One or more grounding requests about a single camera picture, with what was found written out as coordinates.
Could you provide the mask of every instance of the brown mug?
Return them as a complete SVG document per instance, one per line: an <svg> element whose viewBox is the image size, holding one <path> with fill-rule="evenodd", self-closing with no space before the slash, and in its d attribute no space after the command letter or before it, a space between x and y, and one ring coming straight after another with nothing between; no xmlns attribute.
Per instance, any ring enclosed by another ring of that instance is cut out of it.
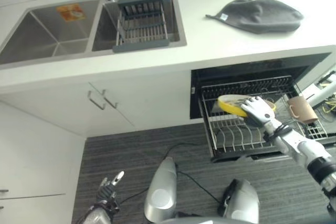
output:
<svg viewBox="0 0 336 224"><path fill-rule="evenodd" d="M302 123L313 123L318 117L304 97L293 97L288 100L291 115Z"/></svg>

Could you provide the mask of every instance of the dishwasher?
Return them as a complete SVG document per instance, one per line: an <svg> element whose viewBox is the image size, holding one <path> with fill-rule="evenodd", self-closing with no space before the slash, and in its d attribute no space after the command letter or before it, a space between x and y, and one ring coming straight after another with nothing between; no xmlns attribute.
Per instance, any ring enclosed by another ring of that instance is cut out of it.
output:
<svg viewBox="0 0 336 224"><path fill-rule="evenodd" d="M204 120L211 162L261 159L282 155L265 142L264 129L247 125L242 118L222 111L217 98L224 94L260 96L275 103L275 115L307 138L324 146L335 143L317 120L303 124L291 117L288 99L301 93L297 82L330 53L192 70L190 118Z"/></svg>

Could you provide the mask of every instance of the cabinet door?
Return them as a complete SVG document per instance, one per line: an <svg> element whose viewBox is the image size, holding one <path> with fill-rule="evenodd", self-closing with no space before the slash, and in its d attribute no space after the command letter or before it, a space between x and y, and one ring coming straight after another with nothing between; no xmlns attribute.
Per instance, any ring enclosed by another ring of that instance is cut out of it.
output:
<svg viewBox="0 0 336 224"><path fill-rule="evenodd" d="M92 82L118 102L138 130L193 123L190 120L190 71Z"/></svg>
<svg viewBox="0 0 336 224"><path fill-rule="evenodd" d="M0 200L1 224L70 224L65 196Z"/></svg>
<svg viewBox="0 0 336 224"><path fill-rule="evenodd" d="M3 103L0 122L0 199L66 193L71 141L85 139Z"/></svg>
<svg viewBox="0 0 336 224"><path fill-rule="evenodd" d="M0 100L85 137L134 130L88 83L5 94Z"/></svg>

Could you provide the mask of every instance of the floor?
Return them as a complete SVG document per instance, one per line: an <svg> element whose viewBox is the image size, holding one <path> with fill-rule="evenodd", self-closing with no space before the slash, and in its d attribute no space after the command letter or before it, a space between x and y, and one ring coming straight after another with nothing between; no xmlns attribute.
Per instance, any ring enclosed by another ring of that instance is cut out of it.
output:
<svg viewBox="0 0 336 224"><path fill-rule="evenodd" d="M243 159L210 163L202 124L89 138L86 142L77 188L73 223L95 201L95 193L104 177L113 178L124 170L118 185L120 201L148 187L160 160L176 143L170 156L179 169L193 176L215 197L221 198L233 178L247 179L256 188L260 200L261 224L298 223L316 216L327 216L327 200L308 172L286 159L262 162ZM329 149L336 156L336 148ZM217 203L190 179L179 175L177 210L215 216ZM143 219L145 194L126 201L113 223L137 223Z"/></svg>

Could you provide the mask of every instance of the kitchen counter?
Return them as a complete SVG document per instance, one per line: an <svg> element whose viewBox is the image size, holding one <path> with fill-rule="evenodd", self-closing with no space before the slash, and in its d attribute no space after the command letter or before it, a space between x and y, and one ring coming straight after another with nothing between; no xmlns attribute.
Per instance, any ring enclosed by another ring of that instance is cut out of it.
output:
<svg viewBox="0 0 336 224"><path fill-rule="evenodd" d="M70 0L35 0L0 7L0 42L5 40L26 8L65 1ZM279 0L303 13L305 18L301 27L293 33L263 35L251 34L204 17L205 14L215 15L230 1L233 0L178 0L187 46L16 68L2 65L0 93L322 52L332 52L325 62L329 66L335 64L334 0Z"/></svg>

